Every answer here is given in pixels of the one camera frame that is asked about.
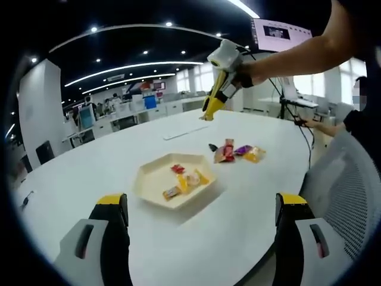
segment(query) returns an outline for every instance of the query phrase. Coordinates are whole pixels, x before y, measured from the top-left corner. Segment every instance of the snack packet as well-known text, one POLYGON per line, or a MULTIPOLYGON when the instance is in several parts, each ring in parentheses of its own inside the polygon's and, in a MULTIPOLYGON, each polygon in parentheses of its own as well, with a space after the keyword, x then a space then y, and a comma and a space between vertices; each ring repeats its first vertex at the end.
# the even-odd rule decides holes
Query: snack packet
POLYGON ((252 149, 252 147, 250 145, 245 145, 245 146, 239 147, 237 150, 234 151, 234 155, 243 156, 247 152, 249 152, 251 149, 252 149))
POLYGON ((179 180, 177 187, 182 194, 190 194, 198 186, 207 185, 209 183, 209 180, 197 169, 192 173, 179 174, 177 179, 179 180))
POLYGON ((250 162, 258 163, 260 160, 263 159, 265 153, 266 151, 264 151, 260 147, 255 146, 246 154, 244 154, 243 157, 250 162))
POLYGON ((177 186, 174 186, 173 188, 170 188, 163 192, 163 196, 166 201, 171 200, 173 197, 181 194, 180 189, 177 186))
POLYGON ((182 174, 184 173, 185 168, 181 166, 180 164, 176 164, 171 167, 171 170, 175 172, 176 174, 182 174))
POLYGON ((225 139, 225 145, 218 148, 214 153, 214 162, 221 163, 234 161, 233 144, 233 139, 225 139))

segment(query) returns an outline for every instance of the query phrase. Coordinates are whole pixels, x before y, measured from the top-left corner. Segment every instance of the blue bin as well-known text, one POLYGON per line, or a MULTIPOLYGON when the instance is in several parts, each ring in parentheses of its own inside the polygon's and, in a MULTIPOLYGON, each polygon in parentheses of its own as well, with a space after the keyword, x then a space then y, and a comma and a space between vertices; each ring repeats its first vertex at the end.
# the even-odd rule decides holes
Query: blue bin
POLYGON ((144 105, 147 109, 156 108, 156 98, 155 95, 150 95, 144 98, 144 105))

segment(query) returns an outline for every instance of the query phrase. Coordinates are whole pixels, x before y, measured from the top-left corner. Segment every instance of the white round table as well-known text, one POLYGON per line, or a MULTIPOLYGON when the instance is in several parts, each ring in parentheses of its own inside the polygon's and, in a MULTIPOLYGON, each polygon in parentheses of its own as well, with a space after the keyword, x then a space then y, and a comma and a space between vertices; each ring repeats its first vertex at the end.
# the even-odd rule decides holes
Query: white round table
MULTIPOLYGON (((62 237, 89 217, 99 198, 128 197, 129 267, 135 286, 231 286, 274 241, 277 192, 298 194, 308 170, 308 147, 292 122, 219 111, 207 128, 163 140, 205 124, 194 110, 107 135, 34 170, 15 192, 19 205, 34 190, 21 217, 37 248, 53 262, 62 237), (257 145, 258 164, 213 164, 208 144, 257 145), (138 167, 167 153, 202 154, 217 183, 184 208, 171 211, 132 193, 138 167)), ((312 137, 305 131, 310 143, 312 137)))

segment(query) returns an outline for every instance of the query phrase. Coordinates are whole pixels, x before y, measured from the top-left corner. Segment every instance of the hand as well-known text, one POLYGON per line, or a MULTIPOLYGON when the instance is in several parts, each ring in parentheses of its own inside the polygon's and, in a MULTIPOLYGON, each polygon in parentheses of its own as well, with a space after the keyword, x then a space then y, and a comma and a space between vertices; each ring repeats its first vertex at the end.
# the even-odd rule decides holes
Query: hand
POLYGON ((268 79, 268 77, 260 71, 260 69, 257 66, 257 62, 255 61, 252 61, 247 64, 242 64, 238 68, 238 72, 248 74, 251 77, 253 85, 260 85, 268 79))
POLYGON ((306 125, 306 127, 309 127, 309 128, 315 128, 319 124, 319 122, 314 121, 312 119, 302 119, 302 120, 306 121, 304 125, 306 125))

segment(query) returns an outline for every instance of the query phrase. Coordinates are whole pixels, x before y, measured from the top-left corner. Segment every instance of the window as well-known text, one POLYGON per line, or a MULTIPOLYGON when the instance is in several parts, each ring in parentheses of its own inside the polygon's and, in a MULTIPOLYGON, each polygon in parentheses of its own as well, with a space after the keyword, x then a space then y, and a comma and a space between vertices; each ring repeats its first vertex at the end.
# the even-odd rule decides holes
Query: window
POLYGON ((213 66, 211 63, 204 63, 194 68, 196 91, 209 92, 214 84, 213 66))
POLYGON ((176 74, 177 92, 189 91, 189 73, 183 70, 176 74))
POLYGON ((324 73, 294 76, 293 82, 301 94, 315 95, 317 97, 326 96, 324 73))
POLYGON ((353 104, 355 80, 359 76, 367 76, 366 65, 363 61, 352 58, 340 66, 341 77, 341 101, 347 104, 353 104))

